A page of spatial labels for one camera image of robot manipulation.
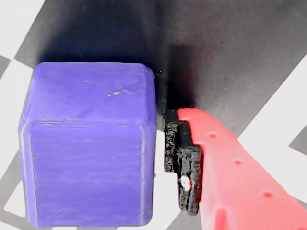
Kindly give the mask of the red gripper finger with black pad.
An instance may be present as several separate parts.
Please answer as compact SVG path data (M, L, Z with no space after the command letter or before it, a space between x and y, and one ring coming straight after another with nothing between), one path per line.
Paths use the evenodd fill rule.
M202 110L165 113L166 172L178 177L178 205L204 230L304 230L307 211Z

